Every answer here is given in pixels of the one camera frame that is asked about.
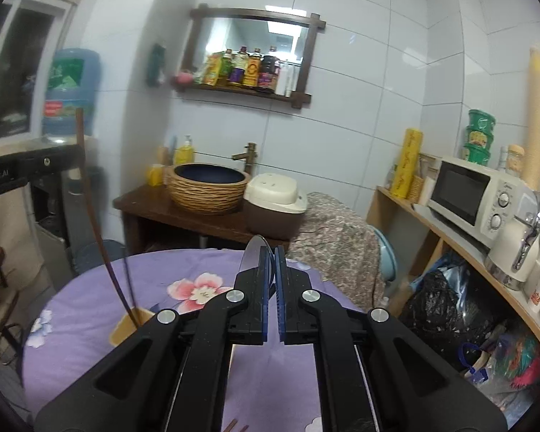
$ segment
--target sink basin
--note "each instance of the sink basin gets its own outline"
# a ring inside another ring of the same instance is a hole
[[[166,169],[166,187],[179,206],[199,214],[226,214],[238,208],[249,174],[214,164],[182,164]]]

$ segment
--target purple tablecloth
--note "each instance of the purple tablecloth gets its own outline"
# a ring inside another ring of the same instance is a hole
[[[241,251],[215,249],[133,256],[129,262],[138,305],[154,310],[191,309],[232,287],[241,259]],[[293,260],[288,265],[306,271],[312,287],[335,297],[345,307],[355,308],[334,285],[320,281],[316,270]],[[115,261],[113,267],[126,291],[122,262]],[[193,291],[191,283],[198,276],[201,279]],[[49,301],[24,349],[26,404],[35,416],[112,350],[108,336],[123,315],[104,267],[74,279]],[[236,430],[249,425],[253,432],[319,431],[320,403],[312,346],[284,346],[279,342],[275,297],[269,305],[268,320],[265,345],[235,347],[223,427],[236,418]]]

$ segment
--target metal screw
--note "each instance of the metal screw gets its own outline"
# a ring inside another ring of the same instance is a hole
[[[172,323],[176,319],[176,312],[174,310],[162,310],[158,312],[156,318],[160,323],[168,325],[168,323]]]
[[[226,299],[228,299],[229,302],[240,302],[244,299],[244,293],[238,289],[232,289],[226,293]]]
[[[302,298],[306,302],[316,302],[318,299],[320,299],[320,293],[314,289],[308,289],[302,293]]]
[[[385,322],[390,318],[388,312],[384,309],[374,309],[370,312],[372,320],[377,321],[378,323]]]

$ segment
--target microwave knob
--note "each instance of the microwave knob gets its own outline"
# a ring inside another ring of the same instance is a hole
[[[491,229],[498,229],[500,225],[502,224],[502,218],[499,214],[494,214],[494,216],[490,219],[490,228]]]
[[[498,204],[501,208],[506,208],[508,203],[510,203],[510,196],[508,196],[508,193],[502,192],[498,197]]]

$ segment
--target window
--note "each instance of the window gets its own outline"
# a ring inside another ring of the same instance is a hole
[[[40,135],[48,70],[70,7],[61,0],[0,5],[0,144]]]

